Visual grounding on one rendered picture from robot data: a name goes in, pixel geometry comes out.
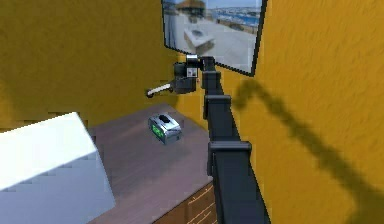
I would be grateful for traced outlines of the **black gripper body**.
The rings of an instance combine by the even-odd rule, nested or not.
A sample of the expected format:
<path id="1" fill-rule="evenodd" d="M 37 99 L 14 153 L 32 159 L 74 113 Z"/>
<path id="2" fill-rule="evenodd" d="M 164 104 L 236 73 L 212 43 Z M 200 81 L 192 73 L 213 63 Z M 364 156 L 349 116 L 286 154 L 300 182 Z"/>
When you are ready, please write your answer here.
<path id="1" fill-rule="evenodd" d="M 186 63 L 174 64 L 174 80 L 171 82 L 177 94 L 187 94 L 196 90 L 197 69 L 189 68 Z"/>

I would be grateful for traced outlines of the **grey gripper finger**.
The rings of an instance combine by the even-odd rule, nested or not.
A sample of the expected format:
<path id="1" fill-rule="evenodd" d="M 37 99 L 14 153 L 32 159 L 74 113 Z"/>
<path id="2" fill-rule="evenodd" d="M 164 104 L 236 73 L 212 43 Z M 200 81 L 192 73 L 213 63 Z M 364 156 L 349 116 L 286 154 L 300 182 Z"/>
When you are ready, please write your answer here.
<path id="1" fill-rule="evenodd" d="M 167 84 L 155 87 L 153 89 L 148 89 L 145 92 L 145 95 L 146 95 L 147 98 L 152 98 L 156 93 L 159 93 L 159 92 L 162 92 L 162 91 L 166 91 L 166 90 L 168 90 L 170 92 L 173 91 L 172 85 L 170 83 L 167 83 Z"/>

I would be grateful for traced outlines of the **silver alarm clock green display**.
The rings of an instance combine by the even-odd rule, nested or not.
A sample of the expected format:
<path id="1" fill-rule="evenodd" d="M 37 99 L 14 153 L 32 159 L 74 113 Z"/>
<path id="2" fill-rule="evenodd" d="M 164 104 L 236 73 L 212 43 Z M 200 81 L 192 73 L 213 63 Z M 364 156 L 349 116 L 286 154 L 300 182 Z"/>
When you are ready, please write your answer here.
<path id="1" fill-rule="evenodd" d="M 149 130 L 164 145 L 169 145 L 181 139 L 182 130 L 179 123 L 168 113 L 160 113 L 148 119 Z"/>

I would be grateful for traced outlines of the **brown wooden chest of drawers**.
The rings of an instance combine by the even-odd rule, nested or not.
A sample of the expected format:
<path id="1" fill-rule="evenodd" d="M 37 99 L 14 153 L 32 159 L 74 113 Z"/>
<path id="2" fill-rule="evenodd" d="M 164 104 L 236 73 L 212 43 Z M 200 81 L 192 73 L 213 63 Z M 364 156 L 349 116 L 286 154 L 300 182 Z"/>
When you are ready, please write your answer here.
<path id="1" fill-rule="evenodd" d="M 167 112 L 182 137 L 162 144 L 148 118 Z M 89 224 L 218 224 L 212 179 L 206 174 L 208 133 L 167 104 L 90 130 L 116 206 Z"/>

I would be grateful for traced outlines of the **black framed seaside picture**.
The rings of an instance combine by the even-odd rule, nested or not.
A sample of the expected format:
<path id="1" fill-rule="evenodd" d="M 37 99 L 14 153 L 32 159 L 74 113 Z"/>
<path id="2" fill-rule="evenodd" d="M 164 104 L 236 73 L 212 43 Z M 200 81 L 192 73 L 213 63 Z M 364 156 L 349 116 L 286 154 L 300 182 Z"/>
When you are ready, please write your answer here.
<path id="1" fill-rule="evenodd" d="M 268 0 L 161 0 L 164 45 L 254 76 Z"/>

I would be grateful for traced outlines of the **white box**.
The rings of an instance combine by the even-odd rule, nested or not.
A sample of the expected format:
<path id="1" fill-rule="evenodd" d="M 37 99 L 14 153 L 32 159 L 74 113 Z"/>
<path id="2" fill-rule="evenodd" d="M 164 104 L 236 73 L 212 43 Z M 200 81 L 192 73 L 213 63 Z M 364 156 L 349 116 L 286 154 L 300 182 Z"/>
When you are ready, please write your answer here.
<path id="1" fill-rule="evenodd" d="M 0 224 L 87 224 L 114 207 L 76 112 L 0 133 Z"/>

